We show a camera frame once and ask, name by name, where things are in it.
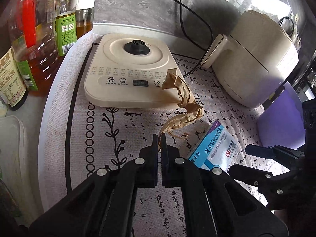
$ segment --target beige air fryer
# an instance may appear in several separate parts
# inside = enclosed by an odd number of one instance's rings
[[[298,53],[288,34],[267,15],[245,11],[229,36],[219,34],[201,65],[239,103],[260,106],[288,77]]]

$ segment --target purple plastic container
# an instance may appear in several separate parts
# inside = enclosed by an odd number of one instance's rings
[[[297,150],[305,143],[302,102],[286,82],[285,90],[257,121],[260,141],[264,147],[282,145]]]

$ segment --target green label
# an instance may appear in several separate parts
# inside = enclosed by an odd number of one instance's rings
[[[77,41],[75,14],[56,19],[57,46],[60,56],[65,55]]]
[[[30,66],[28,65],[28,61],[17,62],[17,66],[28,90],[38,91],[38,88],[35,84],[33,75],[30,70]]]

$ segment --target silver screw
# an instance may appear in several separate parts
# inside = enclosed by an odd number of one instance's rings
[[[181,158],[181,157],[176,158],[176,159],[174,160],[174,162],[177,163],[177,164],[183,164],[183,163],[184,163],[184,158]]]
[[[223,171],[219,167],[214,167],[212,169],[212,172],[213,172],[214,175],[220,175],[220,174],[222,174]]]
[[[145,160],[143,158],[137,158],[135,159],[135,163],[137,165],[141,165],[141,164],[144,164],[145,163]]]
[[[107,170],[105,168],[99,168],[97,170],[97,175],[99,175],[99,176],[104,176],[106,174],[107,174]]]

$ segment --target gray marble wall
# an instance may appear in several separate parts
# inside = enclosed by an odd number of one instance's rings
[[[228,34],[247,9],[265,13],[275,21],[293,13],[299,18],[299,33],[303,33],[308,22],[309,35],[303,35],[305,40],[302,40],[302,52],[307,53],[304,56],[311,58],[311,51],[316,49],[313,44],[316,34],[310,35],[311,29],[316,30],[316,20],[304,0],[183,0],[183,3],[211,25],[214,37],[219,33]],[[186,9],[183,9],[183,18],[189,36],[207,47],[209,30]],[[172,0],[95,0],[94,21],[143,26],[183,37],[179,6]],[[290,32],[290,22],[284,22],[283,27]]]

